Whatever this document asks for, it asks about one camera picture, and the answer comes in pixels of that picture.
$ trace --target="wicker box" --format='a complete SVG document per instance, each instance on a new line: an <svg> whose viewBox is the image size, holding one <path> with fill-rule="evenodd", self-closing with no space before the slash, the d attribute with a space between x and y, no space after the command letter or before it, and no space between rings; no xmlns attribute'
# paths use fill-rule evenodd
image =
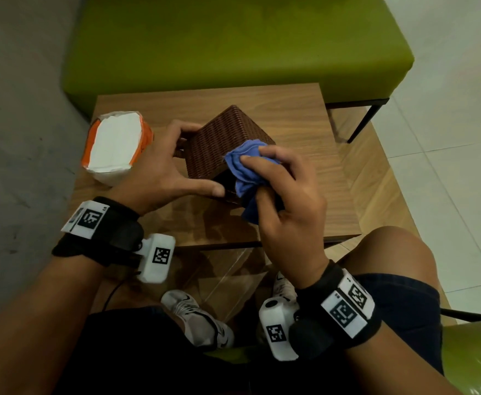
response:
<svg viewBox="0 0 481 395"><path fill-rule="evenodd" d="M184 145L189 178L217 181L226 189L224 201L240 204L235 193L235 177L228 169L224 155L244 141L256 139L275 144L239 107L231 105Z"/></svg>

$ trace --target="wooden table top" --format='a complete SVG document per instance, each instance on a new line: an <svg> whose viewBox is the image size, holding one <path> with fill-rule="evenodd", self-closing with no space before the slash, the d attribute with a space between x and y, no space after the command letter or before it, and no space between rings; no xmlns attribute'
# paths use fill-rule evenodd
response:
<svg viewBox="0 0 481 395"><path fill-rule="evenodd" d="M139 111L155 136L172 119L205 124L236 104L278 145L294 148L313 161L328 202L325 243L361 234L354 204L343 175L329 118L317 84L238 87L99 96L93 116L112 111ZM177 168L187 176L183 159ZM107 186L83 168L78 171L69 215ZM164 233L177 247L226 249L260 246L257 226L241 219L243 209L199 196L178 199L140 219L146 235Z"/></svg>

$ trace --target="orange and white package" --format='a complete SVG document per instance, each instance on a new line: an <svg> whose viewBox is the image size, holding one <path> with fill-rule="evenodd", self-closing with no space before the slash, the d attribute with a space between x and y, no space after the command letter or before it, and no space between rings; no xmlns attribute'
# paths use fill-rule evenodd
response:
<svg viewBox="0 0 481 395"><path fill-rule="evenodd" d="M152 139L139 112L100 115L90 126L81 165L99 182L115 186Z"/></svg>

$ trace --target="navy shorts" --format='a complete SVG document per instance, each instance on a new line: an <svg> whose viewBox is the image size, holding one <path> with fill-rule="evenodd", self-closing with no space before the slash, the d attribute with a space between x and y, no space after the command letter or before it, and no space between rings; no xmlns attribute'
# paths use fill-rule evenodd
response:
<svg viewBox="0 0 481 395"><path fill-rule="evenodd" d="M356 279L374 298L382 320L443 374L438 291L392 274ZM327 386L336 393L359 392L342 354L277 362L268 352L233 365L201 353L161 308L142 307L90 315L54 393L288 393Z"/></svg>

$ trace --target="fingernail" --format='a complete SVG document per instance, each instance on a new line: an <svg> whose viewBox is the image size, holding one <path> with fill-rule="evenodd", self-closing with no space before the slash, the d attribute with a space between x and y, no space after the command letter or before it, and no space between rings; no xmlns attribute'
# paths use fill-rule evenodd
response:
<svg viewBox="0 0 481 395"><path fill-rule="evenodd" d="M211 195L213 197L224 197L225 193L226 192L225 192L223 186L217 186L217 187L213 188L213 191L211 192Z"/></svg>

